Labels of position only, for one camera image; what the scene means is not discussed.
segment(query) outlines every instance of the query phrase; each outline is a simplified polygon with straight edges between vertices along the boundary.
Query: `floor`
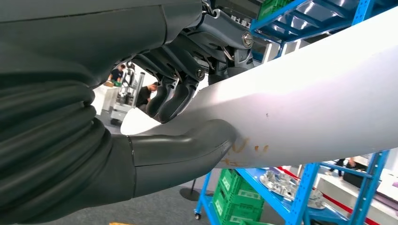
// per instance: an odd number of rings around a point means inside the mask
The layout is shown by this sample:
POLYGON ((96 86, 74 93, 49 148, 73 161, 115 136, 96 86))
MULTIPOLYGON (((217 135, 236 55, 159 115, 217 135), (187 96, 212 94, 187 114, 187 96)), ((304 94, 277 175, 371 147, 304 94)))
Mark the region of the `floor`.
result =
MULTIPOLYGON (((97 118, 103 121, 111 133, 120 134, 120 128, 109 122, 110 113, 103 111, 97 118)), ((209 191, 214 190, 219 171, 214 172, 213 176, 215 182, 209 186, 209 191)), ((202 182, 198 179, 195 188, 200 189, 202 182)), ((182 186, 190 187, 191 182, 182 186)), ((209 225, 204 211, 201 220, 194 218, 196 202, 182 198, 179 194, 181 188, 173 187, 125 202, 84 209, 41 225, 109 225, 112 222, 130 225, 209 225)), ((284 225, 284 220, 267 203, 264 205, 261 222, 284 225)))

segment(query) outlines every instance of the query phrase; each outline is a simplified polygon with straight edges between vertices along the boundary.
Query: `orange marking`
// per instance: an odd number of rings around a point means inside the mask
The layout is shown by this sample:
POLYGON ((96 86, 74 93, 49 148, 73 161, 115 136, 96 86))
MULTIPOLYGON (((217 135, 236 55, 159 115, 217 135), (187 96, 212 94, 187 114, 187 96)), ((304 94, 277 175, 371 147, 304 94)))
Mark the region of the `orange marking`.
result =
POLYGON ((109 225, 133 225, 133 224, 109 223, 109 225))
POLYGON ((243 144, 240 146, 240 148, 237 150, 236 149, 236 145, 235 144, 233 144, 232 145, 232 150, 234 151, 234 152, 236 152, 236 153, 240 153, 244 148, 245 148, 245 146, 246 146, 246 144, 247 144, 247 142, 250 140, 250 138, 246 138, 244 141, 243 141, 243 144))
POLYGON ((230 160, 228 158, 221 160, 221 162, 225 162, 226 165, 230 165, 230 160))
POLYGON ((231 162, 230 165, 231 165, 231 166, 236 166, 236 167, 246 166, 246 165, 239 165, 239 162, 231 162))

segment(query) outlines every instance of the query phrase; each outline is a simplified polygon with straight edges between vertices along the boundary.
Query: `black shirt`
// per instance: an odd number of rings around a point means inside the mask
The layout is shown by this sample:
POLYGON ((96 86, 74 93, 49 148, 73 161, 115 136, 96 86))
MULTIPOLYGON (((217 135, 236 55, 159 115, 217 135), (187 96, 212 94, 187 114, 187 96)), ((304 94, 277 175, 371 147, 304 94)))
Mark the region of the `black shirt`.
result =
POLYGON ((119 78, 122 79, 122 77, 123 77, 123 71, 119 71, 118 69, 112 70, 111 74, 112 74, 111 80, 113 80, 113 81, 117 81, 117 79, 119 79, 119 78))
POLYGON ((151 93, 148 87, 142 87, 137 96, 136 107, 148 104, 148 98, 151 96, 151 93))

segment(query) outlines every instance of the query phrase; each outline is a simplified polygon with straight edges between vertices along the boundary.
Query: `caster wheel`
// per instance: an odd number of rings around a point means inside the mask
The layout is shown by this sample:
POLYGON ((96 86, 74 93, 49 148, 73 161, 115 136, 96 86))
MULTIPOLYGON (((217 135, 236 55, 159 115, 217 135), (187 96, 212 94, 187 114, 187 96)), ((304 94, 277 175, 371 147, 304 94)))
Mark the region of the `caster wheel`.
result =
POLYGON ((200 214, 199 213, 195 213, 195 219, 200 220, 200 214))

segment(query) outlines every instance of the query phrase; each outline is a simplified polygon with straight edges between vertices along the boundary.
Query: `red barrier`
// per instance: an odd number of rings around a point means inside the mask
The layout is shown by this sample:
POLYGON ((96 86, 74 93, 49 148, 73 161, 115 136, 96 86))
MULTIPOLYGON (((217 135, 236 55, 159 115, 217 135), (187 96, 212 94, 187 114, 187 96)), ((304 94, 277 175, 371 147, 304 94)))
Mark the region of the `red barrier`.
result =
MULTIPOLYGON (((293 178, 295 178, 295 179, 297 179, 297 180, 300 179, 299 177, 297 177, 297 176, 296 176, 295 174, 293 174, 292 172, 283 169, 281 166, 278 166, 277 168, 278 168, 279 170, 283 171, 285 174, 287 174, 287 175, 289 175, 289 176, 291 176, 291 177, 293 177, 293 178)), ((326 194, 324 194, 324 193, 322 193, 322 194, 323 194, 323 197, 325 197, 327 200, 331 201, 333 204, 337 205, 338 207, 342 208, 344 211, 347 211, 347 212, 349 212, 349 213, 352 213, 352 209, 351 209, 350 207, 348 207, 348 206, 342 204, 341 202, 338 202, 337 200, 331 198, 330 196, 328 196, 328 195, 326 195, 326 194)), ((367 224, 369 224, 369 225, 380 225, 380 224, 376 223, 375 221, 373 221, 373 220, 371 220, 371 219, 369 219, 369 218, 367 218, 367 217, 366 217, 366 219, 365 219, 365 223, 367 223, 367 224)))

